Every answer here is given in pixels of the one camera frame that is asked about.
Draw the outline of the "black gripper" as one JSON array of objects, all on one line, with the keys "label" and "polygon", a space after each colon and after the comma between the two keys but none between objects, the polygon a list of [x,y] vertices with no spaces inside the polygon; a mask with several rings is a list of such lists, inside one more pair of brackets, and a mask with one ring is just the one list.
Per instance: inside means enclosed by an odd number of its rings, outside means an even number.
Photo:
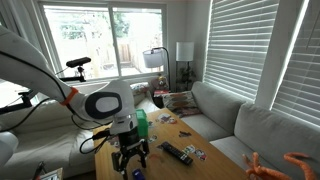
[{"label": "black gripper", "polygon": [[129,132],[118,135],[120,150],[111,154],[113,169],[119,172],[123,180],[128,180],[126,171],[128,159],[136,154],[140,156],[140,163],[143,168],[146,167],[146,159],[149,154],[149,145],[144,138],[140,138],[138,128],[135,127]]}]

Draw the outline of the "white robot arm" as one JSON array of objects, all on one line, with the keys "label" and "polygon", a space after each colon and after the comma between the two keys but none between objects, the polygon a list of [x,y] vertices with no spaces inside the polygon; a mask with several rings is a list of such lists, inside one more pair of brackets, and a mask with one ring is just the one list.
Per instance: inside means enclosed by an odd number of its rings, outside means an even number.
[{"label": "white robot arm", "polygon": [[113,119],[94,139],[119,139],[120,150],[111,154],[113,169],[127,179],[127,164],[138,155],[146,164],[148,142],[139,137],[134,98],[128,82],[113,80],[91,94],[64,83],[50,70],[46,58],[32,44],[0,27],[0,78],[40,92],[88,121]]}]

